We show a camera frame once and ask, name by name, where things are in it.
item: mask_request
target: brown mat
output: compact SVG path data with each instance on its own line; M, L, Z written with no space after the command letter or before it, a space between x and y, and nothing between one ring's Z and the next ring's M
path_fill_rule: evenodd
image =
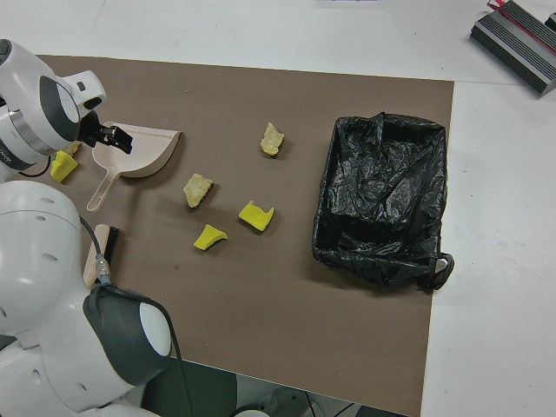
M88 149L76 154L82 165L57 187L91 223L122 230L115 282L168 309L185 359L419 414L431 297L414 286L394 293L370 288L325 267L311 255L311 232L336 118L386 111L448 128L453 83L44 59L61 76L96 72L109 94L102 121L184 132L162 171L118 180L98 214L85 206L104 171ZM259 148L267 122L286 135L276 159ZM182 193L193 173L216 184L197 210L188 209ZM276 207L262 234L237 217L249 200ZM205 223L229 240L195 249ZM85 253L89 240L83 247Z

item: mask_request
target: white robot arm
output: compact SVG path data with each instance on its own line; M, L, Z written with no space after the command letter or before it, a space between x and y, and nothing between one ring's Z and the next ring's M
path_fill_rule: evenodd
M81 273L80 219L61 192L5 182L77 139L131 151L91 110L106 94L90 71L60 78L0 40L0 416L153 416L110 404L169 362L162 306Z

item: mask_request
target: dustpan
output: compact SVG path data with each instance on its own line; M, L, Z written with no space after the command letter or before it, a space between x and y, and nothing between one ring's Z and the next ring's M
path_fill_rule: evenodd
M93 148L95 162L106 169L106 176L87 204L88 211L98 211L120 175L138 178L153 175L161 169L174 152L180 132L144 128L130 124L106 122L133 137L133 149L127 155L112 146Z

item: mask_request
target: black trash bag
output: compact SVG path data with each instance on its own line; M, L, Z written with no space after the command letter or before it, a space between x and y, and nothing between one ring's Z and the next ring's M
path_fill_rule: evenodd
M440 288L453 270L452 256L440 252L446 179L443 126L384 113L338 119L314 218L314 257L382 286Z

